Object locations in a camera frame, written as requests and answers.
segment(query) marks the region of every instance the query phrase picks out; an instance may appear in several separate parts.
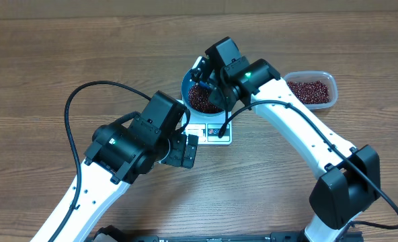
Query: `wood grain surface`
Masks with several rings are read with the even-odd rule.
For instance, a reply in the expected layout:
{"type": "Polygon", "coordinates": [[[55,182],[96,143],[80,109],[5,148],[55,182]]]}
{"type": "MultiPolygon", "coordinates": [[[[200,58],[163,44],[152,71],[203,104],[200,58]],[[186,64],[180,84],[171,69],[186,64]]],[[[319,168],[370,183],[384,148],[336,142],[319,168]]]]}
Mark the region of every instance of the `wood grain surface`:
{"type": "Polygon", "coordinates": [[[398,11],[398,0],[0,0],[0,19],[398,11]]]}
{"type": "MultiPolygon", "coordinates": [[[[63,125],[74,88],[112,80],[180,97],[197,56],[225,36],[249,60],[264,58],[282,75],[331,73],[338,101],[316,115],[379,152],[382,188],[398,205],[398,12],[0,21],[0,241],[29,241],[75,176],[63,125]]],[[[98,126],[145,105],[116,87],[80,92],[71,106],[79,153],[98,126]]],[[[95,230],[114,225],[181,236],[303,229],[315,184],[307,164],[251,112],[233,126],[233,143],[201,146],[193,169],[156,165],[140,176],[95,230]]],[[[382,199],[360,218],[397,222],[382,199]]],[[[398,231],[358,229],[367,241],[398,241],[398,231]]]]}

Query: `black cable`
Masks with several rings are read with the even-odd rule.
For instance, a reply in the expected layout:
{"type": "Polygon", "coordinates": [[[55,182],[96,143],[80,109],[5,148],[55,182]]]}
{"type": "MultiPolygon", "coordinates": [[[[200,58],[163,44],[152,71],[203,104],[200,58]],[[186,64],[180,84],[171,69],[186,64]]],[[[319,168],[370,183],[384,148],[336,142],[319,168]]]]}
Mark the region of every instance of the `black cable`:
{"type": "Polygon", "coordinates": [[[188,109],[188,108],[186,108],[185,110],[184,110],[184,113],[186,114],[186,118],[187,118],[187,120],[186,120],[186,123],[181,127],[181,128],[178,128],[177,130],[176,130],[176,132],[178,132],[178,133],[182,133],[182,132],[184,132],[184,130],[186,129],[186,127],[187,127],[187,125],[190,123],[190,110],[188,109]]]}
{"type": "Polygon", "coordinates": [[[131,112],[129,114],[126,114],[124,116],[121,116],[121,117],[117,118],[115,121],[113,121],[113,123],[123,124],[123,123],[125,123],[125,122],[127,122],[129,120],[132,120],[134,117],[140,116],[140,115],[141,115],[140,112],[134,111],[134,112],[131,112]]]}
{"type": "MultiPolygon", "coordinates": [[[[378,188],[362,171],[359,170],[349,159],[347,159],[337,148],[334,144],[332,144],[326,136],[319,130],[319,128],[311,121],[307,115],[305,115],[302,111],[300,111],[298,108],[294,107],[291,103],[286,103],[278,100],[264,100],[264,101],[258,101],[258,102],[253,102],[252,104],[249,104],[248,106],[245,106],[241,108],[240,110],[236,111],[231,117],[225,121],[225,123],[222,125],[227,126],[227,124],[234,119],[238,114],[241,112],[250,109],[256,105],[260,104],[279,104],[283,105],[285,108],[290,108],[291,110],[295,111],[297,114],[299,114],[304,120],[313,128],[313,130],[323,139],[323,141],[329,146],[329,148],[334,151],[345,163],[347,163],[350,168],[352,168],[368,185],[370,185],[375,191],[377,191],[381,197],[390,205],[390,207],[396,212],[398,216],[398,206],[386,195],[380,188],[378,188]]],[[[398,229],[398,225],[381,225],[377,223],[371,223],[371,222],[366,222],[366,221],[352,221],[348,223],[348,226],[354,226],[354,225],[367,225],[370,227],[376,227],[380,229],[398,229]]]]}
{"type": "Polygon", "coordinates": [[[72,137],[72,132],[71,132],[71,127],[69,125],[69,106],[71,105],[72,99],[73,97],[75,97],[75,95],[81,91],[82,89],[92,86],[92,85],[99,85],[99,84],[106,84],[106,85],[114,85],[117,87],[121,87],[124,89],[127,89],[129,91],[132,91],[140,96],[143,96],[145,99],[147,100],[151,100],[151,98],[143,93],[141,93],[140,91],[137,91],[127,85],[121,84],[121,83],[116,83],[113,81],[92,81],[83,85],[80,85],[79,87],[77,87],[69,96],[69,98],[66,101],[66,105],[65,105],[65,128],[66,128],[66,133],[67,133],[67,138],[69,139],[69,144],[71,145],[71,150],[72,150],[72,154],[73,154],[73,159],[75,160],[75,166],[77,168],[77,186],[75,189],[75,195],[73,196],[73,200],[71,203],[71,206],[69,207],[64,219],[62,220],[62,222],[60,223],[60,225],[58,226],[58,228],[56,229],[56,231],[54,232],[54,234],[51,236],[49,242],[53,242],[58,234],[62,231],[63,227],[66,225],[69,217],[71,216],[72,212],[74,211],[74,209],[77,206],[77,202],[78,202],[78,197],[79,197],[79,193],[81,192],[81,164],[79,162],[79,158],[78,158],[78,152],[77,152],[77,148],[75,146],[75,142],[73,141],[73,137],[72,137]]]}
{"type": "MultiPolygon", "coordinates": [[[[220,69],[220,80],[221,80],[221,83],[223,84],[223,87],[227,88],[225,77],[223,77],[223,68],[220,69]]],[[[223,100],[223,103],[225,105],[225,123],[229,123],[229,122],[227,122],[227,119],[229,118],[229,111],[227,111],[226,97],[225,97],[225,95],[224,95],[224,93],[223,93],[223,91],[221,90],[220,87],[217,86],[216,88],[217,88],[218,92],[220,93],[220,96],[221,96],[221,98],[223,100]]],[[[218,132],[218,137],[219,138],[223,137],[223,135],[226,133],[226,129],[227,129],[227,125],[221,126],[220,131],[218,132]]]]}

